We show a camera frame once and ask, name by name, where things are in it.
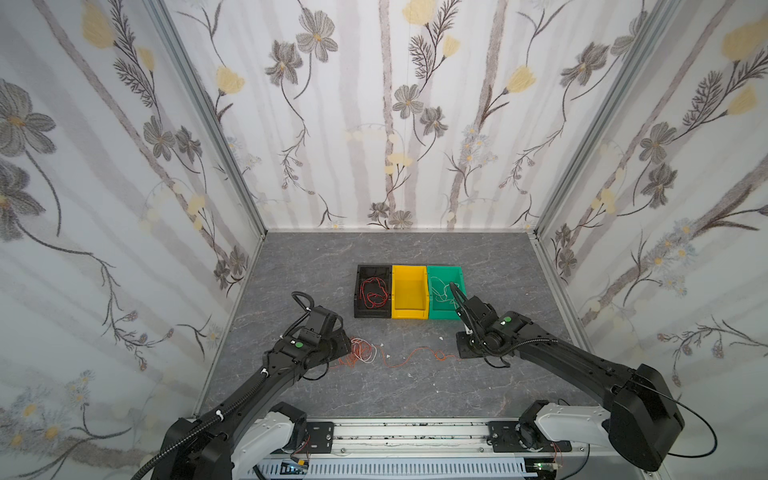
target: yellow storage bin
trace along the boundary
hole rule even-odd
[[[392,318],[429,318],[426,266],[392,265]]]

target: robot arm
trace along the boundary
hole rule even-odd
[[[501,317],[477,296],[467,299],[451,284],[456,310],[470,333],[456,335],[462,358],[512,355],[533,362],[577,386],[601,407],[535,402],[520,418],[518,435],[531,449],[550,441],[610,444],[631,464],[655,472],[685,423],[661,374],[609,362],[560,340],[528,317]]]
[[[298,446],[305,438],[306,414],[274,399],[307,370],[347,355],[349,338],[340,316],[315,306],[309,295],[293,292],[304,314],[263,354],[263,365],[229,398],[194,422],[178,419],[166,432],[160,453],[134,475],[152,479],[215,478],[230,480],[240,468],[251,468],[266,454],[284,445]],[[299,297],[309,300],[304,304]],[[333,329],[336,321],[342,324]]]

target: white wire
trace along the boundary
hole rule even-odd
[[[437,280],[438,282],[442,283],[442,286],[443,286],[442,293],[440,293],[440,290],[437,290],[435,287],[433,286],[430,287],[432,289],[432,293],[435,295],[435,298],[439,302],[450,302],[451,305],[453,305],[453,308],[458,308],[458,304],[456,303],[456,300],[454,300],[453,298],[453,293],[451,293],[450,296],[448,294],[448,290],[451,288],[451,284],[449,283],[448,285],[445,285],[445,282],[443,282],[436,276],[432,276],[429,279],[432,281],[431,284],[434,284],[434,281]]]
[[[352,343],[356,343],[356,344],[358,344],[358,345],[359,345],[359,344],[362,344],[362,343],[366,343],[368,346],[370,346],[370,347],[371,347],[371,353],[370,353],[370,354],[369,354],[369,355],[368,355],[366,358],[362,358],[362,357],[361,357],[361,356],[360,356],[360,355],[359,355],[357,352],[355,352],[355,350],[354,350],[354,349],[353,349],[352,351],[353,351],[353,354],[354,354],[354,355],[357,357],[357,359],[358,359],[359,361],[361,361],[361,362],[363,362],[363,363],[373,363],[373,360],[375,360],[375,359],[376,359],[376,354],[379,352],[379,349],[378,349],[378,348],[376,348],[376,346],[375,346],[375,345],[373,345],[371,342],[368,342],[368,341],[366,341],[366,340],[363,340],[363,339],[357,339],[357,338],[355,338],[355,339],[351,339],[351,340],[350,340],[350,342],[352,342]]]

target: plastic bin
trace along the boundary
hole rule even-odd
[[[464,286],[464,273],[460,266],[428,266],[427,283],[429,285],[429,318],[435,320],[460,320],[456,313],[451,282],[467,293]]]
[[[426,266],[392,265],[392,318],[429,318]]]
[[[372,303],[366,301],[368,297],[374,303],[378,303],[381,298],[369,293],[382,295],[382,287],[378,281],[363,283],[377,276],[384,282],[384,289],[387,295],[387,301],[383,306],[371,307]],[[355,318],[392,318],[392,265],[358,265],[357,281],[355,282],[355,300],[354,300]]]

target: gray marble surface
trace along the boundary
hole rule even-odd
[[[262,352],[300,316],[292,290],[305,291],[340,314],[350,337],[383,344],[390,365],[420,346],[458,355],[459,321],[355,319],[358,263],[461,266],[469,296],[480,296],[499,313],[520,312],[568,339],[524,233],[269,233],[222,347],[205,409],[256,372]],[[511,364],[510,369],[492,369],[482,359],[440,362],[420,350],[404,366],[387,368],[380,356],[354,369],[331,369],[318,382],[299,381],[280,400],[311,417],[518,416],[536,399],[594,404],[539,366],[517,357]],[[320,375],[323,368],[310,375]]]

